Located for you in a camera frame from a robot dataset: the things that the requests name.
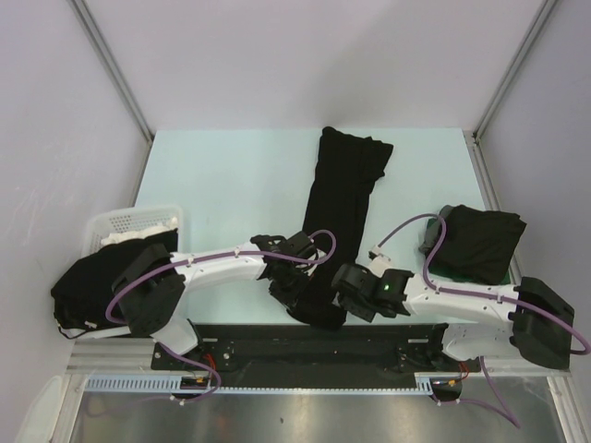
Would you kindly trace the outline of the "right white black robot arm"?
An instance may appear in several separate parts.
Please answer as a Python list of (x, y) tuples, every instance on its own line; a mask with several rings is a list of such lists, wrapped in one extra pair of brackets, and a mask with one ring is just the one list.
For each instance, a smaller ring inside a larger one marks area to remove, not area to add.
[(570, 367), (573, 308), (542, 280), (482, 286), (427, 281), (408, 270), (358, 264), (340, 267), (332, 280), (336, 303), (367, 322), (383, 317), (443, 316), (426, 347), (428, 363), (447, 370), (480, 356), (520, 355), (548, 369)]

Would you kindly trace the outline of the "black t shirt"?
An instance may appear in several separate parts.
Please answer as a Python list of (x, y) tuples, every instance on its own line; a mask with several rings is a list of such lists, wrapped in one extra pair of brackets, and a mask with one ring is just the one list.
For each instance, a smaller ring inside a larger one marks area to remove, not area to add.
[(311, 235), (328, 230), (336, 249), (318, 266), (289, 314), (311, 327), (338, 330), (346, 311), (333, 303), (332, 279), (358, 255), (368, 214), (370, 195), (385, 175), (393, 145), (371, 137), (360, 138), (326, 126), (322, 129), (318, 160), (303, 231)]

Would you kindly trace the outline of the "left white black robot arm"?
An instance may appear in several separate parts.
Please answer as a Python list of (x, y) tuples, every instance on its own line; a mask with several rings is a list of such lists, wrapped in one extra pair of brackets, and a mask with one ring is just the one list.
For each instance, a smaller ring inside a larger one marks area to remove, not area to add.
[(204, 347), (184, 314), (198, 290), (238, 281), (270, 282), (269, 294), (286, 308), (296, 304), (317, 266), (336, 248), (332, 232), (302, 231), (285, 238), (255, 235), (242, 245), (209, 253), (169, 253), (163, 245), (144, 249), (112, 285), (108, 321), (137, 338), (151, 338), (186, 369), (198, 366)]

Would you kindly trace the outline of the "white plastic laundry basket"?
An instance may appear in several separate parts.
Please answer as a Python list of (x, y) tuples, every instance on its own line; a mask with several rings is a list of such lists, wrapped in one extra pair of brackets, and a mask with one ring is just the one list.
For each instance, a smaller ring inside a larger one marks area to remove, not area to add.
[(112, 210), (93, 217), (85, 229), (82, 256), (87, 257), (101, 250), (100, 241), (111, 233), (139, 231), (158, 224), (165, 224), (171, 218), (177, 217), (177, 247), (184, 244), (183, 226), (185, 213), (177, 205), (156, 205), (148, 207), (125, 208)]

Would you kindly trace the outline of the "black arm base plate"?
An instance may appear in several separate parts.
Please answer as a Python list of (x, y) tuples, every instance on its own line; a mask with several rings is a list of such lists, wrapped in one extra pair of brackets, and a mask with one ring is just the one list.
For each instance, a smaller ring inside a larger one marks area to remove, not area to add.
[(416, 375), (459, 378), (477, 374), (477, 359), (455, 361), (433, 343), (437, 325), (306, 326), (206, 325), (195, 330), (200, 347), (179, 361), (155, 345), (151, 369), (192, 371), (211, 364), (225, 389), (402, 389)]

